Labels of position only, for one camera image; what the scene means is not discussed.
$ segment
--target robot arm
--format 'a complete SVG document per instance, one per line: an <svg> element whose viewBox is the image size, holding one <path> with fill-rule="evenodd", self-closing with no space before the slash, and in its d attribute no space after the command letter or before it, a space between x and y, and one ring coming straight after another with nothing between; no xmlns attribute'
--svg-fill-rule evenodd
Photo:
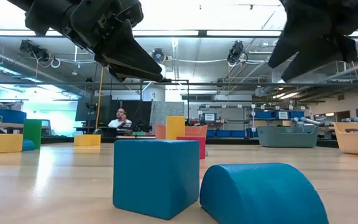
<svg viewBox="0 0 358 224"><path fill-rule="evenodd" d="M8 0L25 10L25 25L38 35L58 31L94 53L111 75L160 82L161 67L143 50L132 28L143 19L138 0Z"/></svg>
<svg viewBox="0 0 358 224"><path fill-rule="evenodd" d="M268 64L275 68L297 54L285 82L335 60L358 61L356 42L347 37L358 29L358 0L280 1L287 23Z"/></svg>

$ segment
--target pink foam block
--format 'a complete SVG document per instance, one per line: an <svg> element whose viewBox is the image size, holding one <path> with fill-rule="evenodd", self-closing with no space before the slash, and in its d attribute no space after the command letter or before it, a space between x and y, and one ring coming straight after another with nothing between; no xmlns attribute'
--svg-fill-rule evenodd
<svg viewBox="0 0 358 224"><path fill-rule="evenodd" d="M198 141L200 144L200 159L205 159L205 138L201 137L177 137L177 140Z"/></svg>

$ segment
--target plastic bin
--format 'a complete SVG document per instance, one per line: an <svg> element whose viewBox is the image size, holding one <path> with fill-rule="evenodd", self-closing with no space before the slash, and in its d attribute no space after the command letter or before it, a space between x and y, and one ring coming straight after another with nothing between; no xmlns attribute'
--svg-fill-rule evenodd
<svg viewBox="0 0 358 224"><path fill-rule="evenodd" d="M230 137L230 131L216 130L216 137L218 137L218 138L229 138Z"/></svg>
<svg viewBox="0 0 358 224"><path fill-rule="evenodd" d="M16 110L0 109L0 116L3 117L3 123L24 124L27 113Z"/></svg>
<svg viewBox="0 0 358 224"><path fill-rule="evenodd" d="M258 127L259 143L263 147L316 147L317 126Z"/></svg>
<svg viewBox="0 0 358 224"><path fill-rule="evenodd" d="M302 118L305 116L305 112L304 111L290 111L288 114L288 118L292 119L292 118Z"/></svg>
<svg viewBox="0 0 358 224"><path fill-rule="evenodd" d="M334 123L339 149L358 154L358 123Z"/></svg>
<svg viewBox="0 0 358 224"><path fill-rule="evenodd" d="M256 132L252 132L252 128L246 129L246 138L257 138L258 136L258 129L256 129Z"/></svg>
<svg viewBox="0 0 358 224"><path fill-rule="evenodd" d="M208 131L206 132L206 137L207 137L207 138L213 138L213 137L215 137L215 130L208 130Z"/></svg>
<svg viewBox="0 0 358 224"><path fill-rule="evenodd" d="M271 111L256 111L255 118L272 119L272 112Z"/></svg>
<svg viewBox="0 0 358 224"><path fill-rule="evenodd" d="M230 135L232 138L244 138L246 136L246 132L244 130L235 130L231 131Z"/></svg>

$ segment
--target person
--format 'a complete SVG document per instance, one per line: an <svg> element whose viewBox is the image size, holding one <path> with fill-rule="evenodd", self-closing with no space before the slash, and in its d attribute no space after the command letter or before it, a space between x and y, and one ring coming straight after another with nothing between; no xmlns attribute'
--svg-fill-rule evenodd
<svg viewBox="0 0 358 224"><path fill-rule="evenodd" d="M132 124L131 120L127 119L126 111L124 108L119 108L116 114L117 119L112 120L108 127L117 128L117 131L123 131L124 128L130 127Z"/></svg>

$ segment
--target computer monitor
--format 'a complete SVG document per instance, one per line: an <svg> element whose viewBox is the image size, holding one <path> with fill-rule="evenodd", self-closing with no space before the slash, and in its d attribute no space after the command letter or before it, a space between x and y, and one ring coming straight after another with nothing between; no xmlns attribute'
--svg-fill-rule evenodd
<svg viewBox="0 0 358 224"><path fill-rule="evenodd" d="M112 119L111 114L116 111L116 103L111 100L110 96L101 96L100 105L98 105L98 97L93 97L92 102L90 97L80 98L77 104L77 111L75 121L96 121L98 106L100 106L99 122L109 123Z"/></svg>

